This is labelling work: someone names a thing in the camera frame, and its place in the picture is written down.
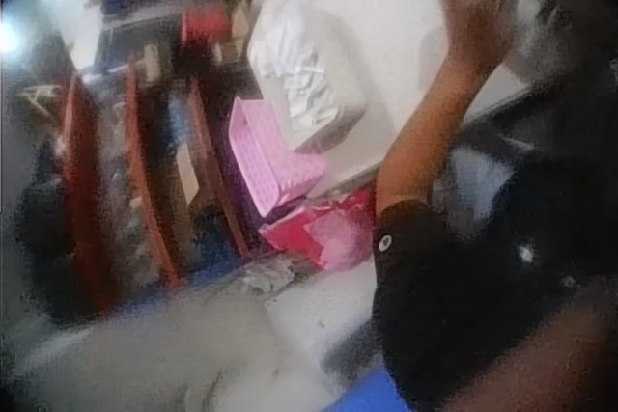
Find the button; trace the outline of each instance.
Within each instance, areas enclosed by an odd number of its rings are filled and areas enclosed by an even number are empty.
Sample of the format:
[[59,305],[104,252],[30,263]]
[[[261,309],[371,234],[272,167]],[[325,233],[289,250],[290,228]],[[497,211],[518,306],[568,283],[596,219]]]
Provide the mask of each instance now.
[[388,250],[388,248],[390,248],[390,245],[392,244],[393,244],[393,237],[390,235],[385,235],[382,237],[382,240],[379,241],[378,249],[381,252],[385,252],[386,250]]

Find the white table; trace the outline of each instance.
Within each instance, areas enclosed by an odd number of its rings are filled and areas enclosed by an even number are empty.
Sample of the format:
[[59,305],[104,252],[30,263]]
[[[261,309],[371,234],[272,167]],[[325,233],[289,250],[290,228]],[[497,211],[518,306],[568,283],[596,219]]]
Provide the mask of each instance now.
[[[264,0],[258,21],[287,0]],[[445,53],[438,0],[315,0],[341,22],[351,59],[362,69],[370,100],[363,118],[338,146],[325,153],[326,174],[315,197],[379,166],[407,118],[432,83]],[[525,89],[500,68],[478,95],[467,117]]]

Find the blue object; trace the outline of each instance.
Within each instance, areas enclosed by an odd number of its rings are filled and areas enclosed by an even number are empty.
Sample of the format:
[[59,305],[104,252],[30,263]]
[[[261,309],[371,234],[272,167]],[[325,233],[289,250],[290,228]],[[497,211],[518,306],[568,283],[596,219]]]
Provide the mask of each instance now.
[[412,412],[384,367],[371,373],[324,412]]

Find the pink plastic basket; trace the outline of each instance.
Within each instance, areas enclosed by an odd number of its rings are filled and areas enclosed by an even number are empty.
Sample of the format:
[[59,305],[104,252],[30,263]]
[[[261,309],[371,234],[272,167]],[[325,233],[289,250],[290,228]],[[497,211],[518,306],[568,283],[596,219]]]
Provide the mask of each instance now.
[[313,150],[291,151],[286,147],[267,101],[237,98],[228,135],[240,172],[262,217],[307,193],[324,174],[321,155]]

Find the pink bag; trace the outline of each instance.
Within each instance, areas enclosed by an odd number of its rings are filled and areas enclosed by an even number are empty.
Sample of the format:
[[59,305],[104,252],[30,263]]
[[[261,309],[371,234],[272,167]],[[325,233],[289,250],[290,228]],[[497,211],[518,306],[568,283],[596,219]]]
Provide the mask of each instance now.
[[300,206],[260,233],[281,251],[296,251],[325,270],[346,270],[372,254],[372,190],[364,187],[342,202],[319,200]]

